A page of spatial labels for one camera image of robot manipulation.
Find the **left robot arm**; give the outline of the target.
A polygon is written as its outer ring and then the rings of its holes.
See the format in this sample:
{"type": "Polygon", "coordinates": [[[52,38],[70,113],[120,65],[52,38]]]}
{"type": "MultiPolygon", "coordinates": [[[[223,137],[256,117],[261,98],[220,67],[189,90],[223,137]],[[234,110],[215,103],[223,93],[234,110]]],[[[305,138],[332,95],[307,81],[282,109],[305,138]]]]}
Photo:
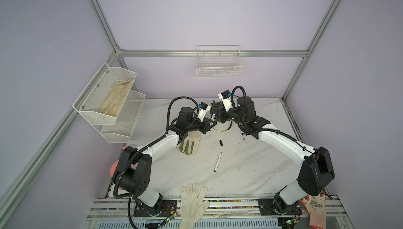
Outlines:
{"type": "Polygon", "coordinates": [[[162,198],[149,186],[153,161],[179,145],[190,132],[210,131],[216,125],[206,117],[210,109],[211,106],[205,103],[200,103],[196,109],[183,107],[178,117],[168,122],[163,135],[142,147],[125,147],[113,168],[113,197],[132,198],[150,208],[157,206],[162,198]]]}

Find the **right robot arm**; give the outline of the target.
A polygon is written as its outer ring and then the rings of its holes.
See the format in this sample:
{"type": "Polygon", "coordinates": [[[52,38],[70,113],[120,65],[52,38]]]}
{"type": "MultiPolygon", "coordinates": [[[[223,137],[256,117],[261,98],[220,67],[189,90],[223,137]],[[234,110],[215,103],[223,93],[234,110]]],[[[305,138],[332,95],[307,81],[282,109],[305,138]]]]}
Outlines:
{"type": "Polygon", "coordinates": [[[296,202],[309,195],[320,195],[334,180],[335,172],[327,149],[308,146],[258,116],[255,103],[248,96],[233,99],[232,94],[225,91],[218,97],[220,105],[213,112],[220,121],[230,120],[246,136],[253,136],[272,145],[300,169],[298,177],[276,193],[272,205],[275,213],[288,213],[296,202]]]}

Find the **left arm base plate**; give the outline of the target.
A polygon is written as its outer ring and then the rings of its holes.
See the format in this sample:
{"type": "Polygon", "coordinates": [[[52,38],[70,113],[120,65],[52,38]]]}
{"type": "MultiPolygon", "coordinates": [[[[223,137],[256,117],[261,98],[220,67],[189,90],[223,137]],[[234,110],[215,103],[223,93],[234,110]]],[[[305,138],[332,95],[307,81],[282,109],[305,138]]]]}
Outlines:
{"type": "Polygon", "coordinates": [[[168,217],[176,210],[176,200],[162,200],[158,201],[153,207],[149,207],[146,204],[136,204],[132,215],[134,217],[168,217]]]}

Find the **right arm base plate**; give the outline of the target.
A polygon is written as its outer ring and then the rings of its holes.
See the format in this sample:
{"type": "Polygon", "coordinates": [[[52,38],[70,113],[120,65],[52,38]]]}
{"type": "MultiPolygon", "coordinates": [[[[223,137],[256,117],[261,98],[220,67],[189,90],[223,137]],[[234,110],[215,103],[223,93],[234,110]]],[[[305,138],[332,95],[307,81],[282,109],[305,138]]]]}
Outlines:
{"type": "Polygon", "coordinates": [[[297,203],[287,205],[280,199],[258,199],[261,215],[301,215],[301,206],[297,203]]]}

